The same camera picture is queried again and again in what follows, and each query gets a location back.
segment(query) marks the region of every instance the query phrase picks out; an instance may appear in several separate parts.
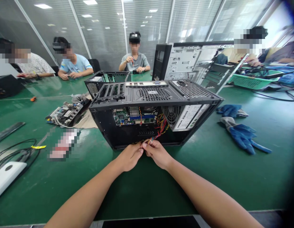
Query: rubber glove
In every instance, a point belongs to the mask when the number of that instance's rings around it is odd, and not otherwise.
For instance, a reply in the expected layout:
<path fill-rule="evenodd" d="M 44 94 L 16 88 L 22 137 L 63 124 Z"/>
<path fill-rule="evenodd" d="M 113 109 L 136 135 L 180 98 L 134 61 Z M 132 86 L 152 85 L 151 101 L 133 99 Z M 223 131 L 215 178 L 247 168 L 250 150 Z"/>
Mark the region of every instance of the rubber glove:
<path fill-rule="evenodd" d="M 242 106 L 239 104 L 226 104 L 224 106 L 218 107 L 217 114 L 223 114 L 223 117 L 236 118 L 237 116 L 247 117 L 249 116 L 246 112 L 242 110 Z"/>
<path fill-rule="evenodd" d="M 225 124 L 226 129 L 230 132 L 232 138 L 239 147 L 246 150 L 250 155 L 255 154 L 253 146 L 268 154 L 272 152 L 270 149 L 263 147 L 252 140 L 252 138 L 257 137 L 255 129 L 244 124 L 236 124 L 232 117 L 222 117 L 220 121 Z"/>

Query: motherboard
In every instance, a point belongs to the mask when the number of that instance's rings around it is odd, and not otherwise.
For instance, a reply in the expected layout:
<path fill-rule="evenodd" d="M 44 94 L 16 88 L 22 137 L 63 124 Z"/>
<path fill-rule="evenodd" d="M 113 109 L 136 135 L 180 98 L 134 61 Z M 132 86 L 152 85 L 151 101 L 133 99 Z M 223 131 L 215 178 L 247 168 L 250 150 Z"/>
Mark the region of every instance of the motherboard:
<path fill-rule="evenodd" d="M 150 124 L 155 123 L 157 107 L 125 107 L 112 110 L 116 125 Z"/>

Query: hand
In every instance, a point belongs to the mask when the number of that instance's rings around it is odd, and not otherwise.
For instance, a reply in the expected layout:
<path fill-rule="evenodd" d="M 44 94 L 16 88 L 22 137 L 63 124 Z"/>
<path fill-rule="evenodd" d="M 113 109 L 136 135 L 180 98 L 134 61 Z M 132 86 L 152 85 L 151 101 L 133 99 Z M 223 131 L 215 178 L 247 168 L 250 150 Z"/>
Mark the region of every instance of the hand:
<path fill-rule="evenodd" d="M 140 67 L 140 66 L 139 66 L 139 67 L 136 69 L 136 71 L 137 71 L 138 73 L 142 73 L 145 69 L 146 69 L 145 67 Z"/>
<path fill-rule="evenodd" d="M 141 149 L 141 142 L 128 145 L 113 162 L 120 172 L 128 172 L 137 164 L 143 151 Z"/>
<path fill-rule="evenodd" d="M 63 80 L 69 80 L 68 76 L 69 76 L 69 75 L 67 75 L 67 74 L 61 74 L 61 75 L 59 75 L 59 77 L 60 77 L 61 79 L 63 79 Z"/>
<path fill-rule="evenodd" d="M 129 62 L 132 62 L 132 61 L 133 61 L 133 57 L 132 57 L 132 56 L 128 56 L 128 57 L 126 58 L 125 63 L 129 63 Z"/>
<path fill-rule="evenodd" d="M 70 76 L 71 78 L 73 78 L 73 79 L 75 79 L 75 78 L 80 78 L 80 77 L 81 77 L 81 73 L 71 72 L 71 73 L 69 74 L 69 76 Z"/>
<path fill-rule="evenodd" d="M 31 74 L 25 74 L 24 76 L 27 79 L 37 78 L 36 74 L 33 74 L 33 73 L 31 73 Z"/>
<path fill-rule="evenodd" d="M 158 167 L 167 170 L 174 159 L 170 156 L 170 154 L 168 154 L 159 141 L 153 140 L 150 141 L 149 144 L 146 144 L 148 140 L 149 139 L 145 140 L 145 142 L 141 145 L 141 148 L 146 150 L 147 156 L 152 157 Z"/>

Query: green table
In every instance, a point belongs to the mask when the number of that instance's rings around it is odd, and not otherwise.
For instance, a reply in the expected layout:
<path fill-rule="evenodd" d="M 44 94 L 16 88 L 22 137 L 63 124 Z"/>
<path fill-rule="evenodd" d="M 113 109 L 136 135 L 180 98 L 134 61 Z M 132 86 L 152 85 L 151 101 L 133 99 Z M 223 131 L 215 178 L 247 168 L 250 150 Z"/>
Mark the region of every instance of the green table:
<path fill-rule="evenodd" d="M 147 73 L 138 77 L 148 80 Z M 62 96 L 86 92 L 84 80 L 47 78 L 30 87 L 32 94 L 24 90 L 13 98 L 0 100 L 0 131 L 16 121 L 26 122 L 0 142 L 0 150 L 29 138 L 39 141 L 48 133 L 43 142 L 47 147 L 39 158 L 0 197 L 0 225 L 46 223 L 72 194 L 119 154 L 111 150 L 98 129 L 83 129 L 70 158 L 65 162 L 47 160 L 47 154 L 65 130 L 53 129 L 44 118 L 64 101 L 71 101 L 71 97 Z M 36 94 L 40 97 L 33 103 L 28 98 Z M 273 153 L 257 151 L 255 156 L 247 155 L 217 123 L 220 115 L 216 113 L 184 146 L 166 147 L 167 151 L 249 211 L 284 208 L 294 167 L 294 102 L 260 98 L 239 88 L 224 88 L 220 96 L 226 99 L 223 104 L 243 105 L 250 116 L 237 122 L 255 128 L 255 141 Z M 114 181 L 96 220 L 190 214 L 197 211 L 183 190 L 143 155 L 133 170 Z"/>

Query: computer tower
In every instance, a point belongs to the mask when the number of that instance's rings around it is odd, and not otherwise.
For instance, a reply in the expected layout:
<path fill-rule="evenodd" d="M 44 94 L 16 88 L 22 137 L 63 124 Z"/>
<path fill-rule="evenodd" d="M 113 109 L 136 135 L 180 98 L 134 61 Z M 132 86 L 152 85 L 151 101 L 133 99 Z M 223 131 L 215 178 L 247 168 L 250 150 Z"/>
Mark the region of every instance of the computer tower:
<path fill-rule="evenodd" d="M 13 75 L 0 76 L 0 98 L 15 96 L 24 88 Z"/>
<path fill-rule="evenodd" d="M 98 71 L 92 75 L 89 79 L 85 80 L 85 85 L 92 98 L 95 98 L 97 92 L 101 88 L 103 83 L 115 83 L 115 82 L 126 82 L 131 81 L 131 74 L 127 72 L 105 72 Z"/>
<path fill-rule="evenodd" d="M 198 81 L 219 51 L 233 47 L 233 41 L 157 44 L 152 80 Z"/>
<path fill-rule="evenodd" d="M 223 100 L 187 79 L 102 83 L 89 110 L 112 149 L 152 137 L 183 145 Z"/>

